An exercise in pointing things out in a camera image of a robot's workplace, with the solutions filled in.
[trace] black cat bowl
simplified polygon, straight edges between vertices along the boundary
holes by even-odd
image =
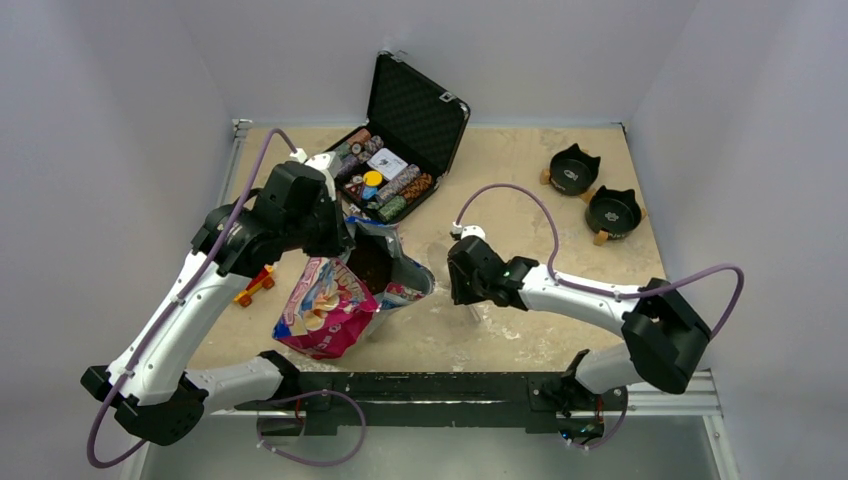
[[[603,185],[588,199],[585,214],[586,224],[595,232],[595,245],[630,235],[644,216],[635,190],[610,190]]]
[[[550,183],[557,191],[576,197],[598,178],[601,157],[591,157],[574,144],[551,158],[550,168],[542,171],[541,183]]]

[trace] gray wall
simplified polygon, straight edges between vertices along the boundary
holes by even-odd
[[[403,49],[473,122],[586,124],[636,110],[696,0],[176,0],[233,114],[365,117],[374,56]]]
[[[229,116],[170,0],[2,10],[2,476],[114,478],[85,460],[97,403],[79,377],[173,281],[223,180]],[[107,428],[99,452],[127,441]]]
[[[736,261],[713,344],[742,478],[845,478],[848,3],[701,0],[630,140],[663,262]],[[687,294],[714,319],[730,276]]]

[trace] plastic bag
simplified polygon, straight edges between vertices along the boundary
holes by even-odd
[[[356,248],[341,258],[311,258],[273,336],[315,359],[338,358],[390,313],[433,291],[427,268],[404,255],[395,226],[347,219]]]

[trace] floor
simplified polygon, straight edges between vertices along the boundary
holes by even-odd
[[[308,154],[318,153],[351,128],[286,129]],[[267,130],[253,129],[246,140],[235,179],[233,198],[247,177]],[[227,308],[195,353],[190,368],[213,368],[249,360],[258,352],[277,349],[302,370],[343,371],[558,371],[584,348],[599,349],[620,340],[573,319],[548,313],[522,312],[494,305],[454,306],[450,299],[446,257],[452,240],[451,222],[465,200],[493,182],[513,182],[537,193],[551,210],[560,236],[557,270],[616,284],[645,284],[664,277],[650,217],[629,237],[601,247],[583,220],[584,204],[539,183],[551,156],[573,143],[601,156],[595,186],[637,191],[636,174],[620,128],[505,129],[469,128],[450,174],[440,189],[404,219],[399,231],[406,253],[433,270],[436,291],[393,314],[372,336],[360,340],[337,360],[318,362],[289,350],[271,338],[306,257],[284,255],[276,272],[277,286],[258,293],[244,309]],[[257,184],[271,168],[285,161],[283,143],[275,139]],[[472,204],[464,224],[478,224],[504,258],[515,255],[544,261],[553,247],[542,212],[520,193],[486,192]]]

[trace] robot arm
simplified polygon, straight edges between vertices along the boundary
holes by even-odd
[[[305,163],[302,150],[292,156],[294,161],[275,166],[265,186],[251,192],[253,207],[239,213],[206,271],[148,340],[134,371],[125,371],[130,357],[202,267],[234,205],[221,206],[206,217],[168,296],[132,344],[108,366],[89,367],[83,375],[83,386],[103,402],[116,379],[126,374],[111,406],[128,433],[170,445],[216,410],[276,398],[286,379],[283,370],[288,368],[276,352],[263,352],[247,363],[214,370],[185,367],[227,305],[265,265],[290,250],[335,257],[352,246],[335,201],[335,155],[317,155]]]
[[[591,396],[638,382],[683,393],[711,337],[709,327],[677,291],[621,300],[565,287],[536,260],[514,257],[504,262],[476,226],[463,230],[448,253],[448,268],[456,304],[492,300],[500,307],[557,313],[624,339],[606,350],[577,355],[563,378],[572,394]],[[559,272],[556,276],[620,294],[667,284],[652,279],[645,287],[610,285]]]

